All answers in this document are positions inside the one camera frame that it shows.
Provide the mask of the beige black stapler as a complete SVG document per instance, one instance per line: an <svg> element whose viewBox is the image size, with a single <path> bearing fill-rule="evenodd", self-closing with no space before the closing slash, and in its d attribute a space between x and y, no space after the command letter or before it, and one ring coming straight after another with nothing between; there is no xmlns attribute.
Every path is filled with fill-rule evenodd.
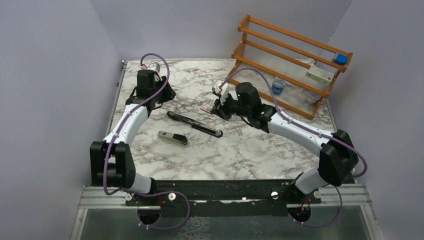
<svg viewBox="0 0 424 240"><path fill-rule="evenodd" d="M185 135L167 131L159 131L157 137L161 140L184 148L189 146L189 140Z"/></svg>

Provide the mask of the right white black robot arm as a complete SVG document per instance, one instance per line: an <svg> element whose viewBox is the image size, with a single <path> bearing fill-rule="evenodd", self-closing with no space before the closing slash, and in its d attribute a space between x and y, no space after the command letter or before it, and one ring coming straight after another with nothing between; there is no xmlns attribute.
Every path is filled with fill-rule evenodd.
<svg viewBox="0 0 424 240"><path fill-rule="evenodd" d="M257 89L249 82L236 86L236 98L229 85L218 80L212 87L217 96L211 110L224 120L233 115L244 119L252 128L291 140L319 158L318 166L298 175L288 190L289 199L300 204L314 190L333 185L339 187L358 163L349 135L343 131L330 132L299 122L273 105L262 103Z"/></svg>

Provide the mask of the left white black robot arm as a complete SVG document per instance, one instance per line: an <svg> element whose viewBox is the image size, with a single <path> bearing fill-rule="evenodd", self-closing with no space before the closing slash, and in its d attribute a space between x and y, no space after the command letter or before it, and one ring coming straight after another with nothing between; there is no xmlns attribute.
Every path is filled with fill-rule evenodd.
<svg viewBox="0 0 424 240"><path fill-rule="evenodd" d="M114 129L89 148L91 181L95 186L117 187L138 193L144 205L157 200L153 179L136 172L130 146L151 112L175 98L176 93L160 74L159 67L137 72L136 87L125 101L124 112Z"/></svg>

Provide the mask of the red white staple box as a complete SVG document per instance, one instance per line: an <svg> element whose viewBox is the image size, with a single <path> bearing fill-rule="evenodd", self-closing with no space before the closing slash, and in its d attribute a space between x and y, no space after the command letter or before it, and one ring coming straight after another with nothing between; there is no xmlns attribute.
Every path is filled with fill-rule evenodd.
<svg viewBox="0 0 424 240"><path fill-rule="evenodd" d="M212 105L210 105L210 104L208 104L208 103L203 103L202 105L201 105L201 108L200 108L202 111L204 111L204 112L206 112L206 113L208 113L208 114L211 114L211 110L213 109L213 106Z"/></svg>

